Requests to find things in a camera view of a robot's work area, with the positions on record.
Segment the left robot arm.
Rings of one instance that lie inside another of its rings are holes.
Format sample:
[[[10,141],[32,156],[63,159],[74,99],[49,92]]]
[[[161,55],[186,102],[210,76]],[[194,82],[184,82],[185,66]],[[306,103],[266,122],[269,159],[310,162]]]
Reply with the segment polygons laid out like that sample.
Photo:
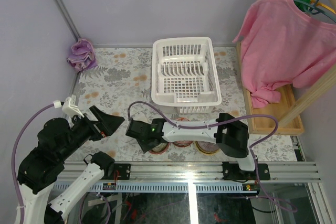
[[[19,169],[12,167],[12,176],[18,198],[16,223],[64,223],[72,208],[101,179],[114,175],[114,159],[99,151],[80,176],[56,199],[48,201],[58,175],[65,169],[65,161],[86,141],[99,141],[111,136],[124,122],[91,106],[96,117],[92,121],[77,106],[56,101],[72,124],[64,118],[51,119],[38,133],[38,144],[21,162]]]

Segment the white plastic dish rack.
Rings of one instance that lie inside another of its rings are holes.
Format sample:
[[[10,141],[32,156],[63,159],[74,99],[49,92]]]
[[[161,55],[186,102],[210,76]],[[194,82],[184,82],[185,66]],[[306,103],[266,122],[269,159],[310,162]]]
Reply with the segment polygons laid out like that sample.
[[[157,40],[152,47],[151,99],[164,113],[210,113],[222,102],[208,37]]]

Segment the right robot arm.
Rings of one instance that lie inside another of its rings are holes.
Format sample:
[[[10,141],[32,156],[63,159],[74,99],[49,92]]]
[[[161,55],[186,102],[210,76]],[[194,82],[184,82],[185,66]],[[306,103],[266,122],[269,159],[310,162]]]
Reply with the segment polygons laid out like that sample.
[[[197,122],[170,122],[158,118],[145,123],[132,119],[125,134],[135,139],[145,153],[162,143],[192,141],[215,144],[225,155],[237,160],[243,178],[251,179],[258,173],[248,146],[248,127],[228,113],[220,113],[213,120]]]

